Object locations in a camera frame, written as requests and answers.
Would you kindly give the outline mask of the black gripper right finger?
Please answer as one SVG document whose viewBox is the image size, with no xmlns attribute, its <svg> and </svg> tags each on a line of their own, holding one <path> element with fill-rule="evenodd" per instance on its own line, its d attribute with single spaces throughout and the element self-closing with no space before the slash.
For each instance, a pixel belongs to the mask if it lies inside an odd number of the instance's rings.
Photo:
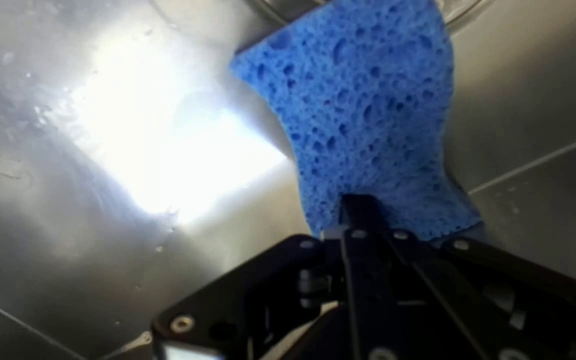
<svg viewBox="0 0 576 360">
<path fill-rule="evenodd" d="M 358 357 L 576 360 L 576 279 L 469 238 L 422 241 L 367 193 L 341 218 Z"/>
</svg>

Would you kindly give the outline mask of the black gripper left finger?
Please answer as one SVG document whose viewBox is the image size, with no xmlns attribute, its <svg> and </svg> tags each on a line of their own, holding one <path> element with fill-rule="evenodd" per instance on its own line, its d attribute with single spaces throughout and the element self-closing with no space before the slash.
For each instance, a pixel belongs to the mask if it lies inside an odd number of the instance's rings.
<svg viewBox="0 0 576 360">
<path fill-rule="evenodd" d="M 162 310 L 157 360 L 352 360 L 338 240 L 288 235 Z"/>
</svg>

